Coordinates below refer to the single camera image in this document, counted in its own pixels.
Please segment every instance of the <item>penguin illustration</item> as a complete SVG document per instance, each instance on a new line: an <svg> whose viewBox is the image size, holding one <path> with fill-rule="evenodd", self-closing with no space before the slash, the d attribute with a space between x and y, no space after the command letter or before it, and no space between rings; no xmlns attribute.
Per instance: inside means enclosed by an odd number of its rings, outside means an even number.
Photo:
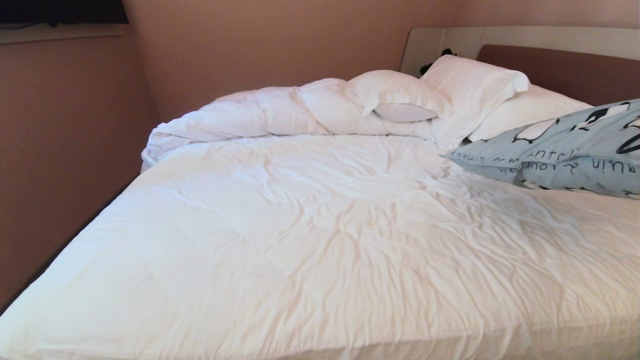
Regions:
<svg viewBox="0 0 640 360"><path fill-rule="evenodd" d="M630 192L628 190L625 190L625 195L629 199L640 200L640 193L633 193L633 192Z"/></svg>
<svg viewBox="0 0 640 360"><path fill-rule="evenodd" d="M617 105L617 106L612 106L610 108L596 110L593 113L591 113L591 115L589 115L589 117L587 118L587 121L585 121L585 122L583 122L581 124L577 124L577 125L573 126L571 128L571 131L576 130L576 129L589 131L589 129L587 129L587 127L595 124L599 120L606 119L607 117L611 117L611 116L613 116L615 114L623 113L623 112L629 110L629 106L630 105L631 104L629 102L623 102L622 104Z"/></svg>
<svg viewBox="0 0 640 360"><path fill-rule="evenodd" d="M532 189L532 190L551 190L550 188L545 188L545 187L544 187L544 186L542 186L542 185L538 185L538 184L536 184L536 183L532 183L532 182L527 181L527 180L522 180L522 181L520 181L520 182L521 182L524 186L526 186L526 187L528 187L528 188L530 188L530 189Z"/></svg>
<svg viewBox="0 0 640 360"><path fill-rule="evenodd" d="M547 130L553 125L557 125L560 122L560 119L550 119L546 121L537 122L533 125L530 125L526 129L519 132L514 138L513 142L518 140L525 140L529 143L533 143L533 141L539 139L542 135L544 135Z"/></svg>
<svg viewBox="0 0 640 360"><path fill-rule="evenodd" d="M620 130L624 130L624 129L629 128L629 127L638 127L638 128L640 128L640 116L636 117L635 120L633 120L632 122L628 123L627 125L624 125L622 127L622 129L620 129Z"/></svg>
<svg viewBox="0 0 640 360"><path fill-rule="evenodd" d="M575 192L575 193L594 193L596 195L599 195L599 193L596 193L593 190L589 190L589 189L585 189L585 188L565 188L570 192Z"/></svg>

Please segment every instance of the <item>pillowcase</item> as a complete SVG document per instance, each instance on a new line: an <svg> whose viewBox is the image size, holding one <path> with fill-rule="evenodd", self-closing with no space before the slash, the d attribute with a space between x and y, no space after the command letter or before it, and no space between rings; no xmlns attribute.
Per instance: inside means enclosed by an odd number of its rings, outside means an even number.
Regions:
<svg viewBox="0 0 640 360"><path fill-rule="evenodd" d="M473 142L487 140L516 127L588 108L592 105L530 85L529 91L517 93L493 110L468 138Z"/></svg>
<svg viewBox="0 0 640 360"><path fill-rule="evenodd" d="M522 188L640 200L640 99L519 127L444 157Z"/></svg>
<svg viewBox="0 0 640 360"><path fill-rule="evenodd" d="M500 104L529 88L529 78L480 61L445 55L436 60L421 80L446 96L454 113L433 119L431 128L439 147L457 147Z"/></svg>
<svg viewBox="0 0 640 360"><path fill-rule="evenodd" d="M391 70L366 72L349 81L360 94L367 115L380 104L411 104L448 117L453 108L449 100L419 79Z"/></svg>
<svg viewBox="0 0 640 360"><path fill-rule="evenodd" d="M438 116L433 110L411 104L380 104L374 111L392 122L416 122Z"/></svg>

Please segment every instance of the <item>wrinkled fabric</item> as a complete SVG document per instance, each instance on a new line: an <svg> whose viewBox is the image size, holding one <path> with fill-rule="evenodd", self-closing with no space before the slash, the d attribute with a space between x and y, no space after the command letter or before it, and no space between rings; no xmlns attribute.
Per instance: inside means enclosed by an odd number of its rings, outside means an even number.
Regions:
<svg viewBox="0 0 640 360"><path fill-rule="evenodd" d="M639 220L419 138L194 144L0 317L0 359L637 359Z"/></svg>
<svg viewBox="0 0 640 360"><path fill-rule="evenodd" d="M339 79L301 87L271 87L221 97L179 119L160 124L142 152L142 171L168 153L198 142L265 135L402 135L432 139L431 123L400 124L367 109L377 94L358 92Z"/></svg>

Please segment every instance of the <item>pink wall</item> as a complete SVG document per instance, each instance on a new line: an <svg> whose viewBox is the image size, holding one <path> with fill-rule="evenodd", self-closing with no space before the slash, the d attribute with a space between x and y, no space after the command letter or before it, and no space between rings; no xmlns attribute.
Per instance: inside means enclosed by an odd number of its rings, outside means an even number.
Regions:
<svg viewBox="0 0 640 360"><path fill-rule="evenodd" d="M130 35L0 45L0 307L140 171L157 122Z"/></svg>
<svg viewBox="0 0 640 360"><path fill-rule="evenodd" d="M263 86L398 69L415 26L637 28L638 0L127 0L163 121Z"/></svg>

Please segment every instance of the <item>folded duvet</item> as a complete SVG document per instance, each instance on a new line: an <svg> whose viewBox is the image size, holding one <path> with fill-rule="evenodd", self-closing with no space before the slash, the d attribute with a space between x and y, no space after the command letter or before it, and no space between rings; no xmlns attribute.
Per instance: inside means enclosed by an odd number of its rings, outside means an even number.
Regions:
<svg viewBox="0 0 640 360"><path fill-rule="evenodd" d="M198 142L265 135L405 135L432 139L429 122L395 123L364 113L371 101L340 79L271 87L221 97L153 130L142 171Z"/></svg>

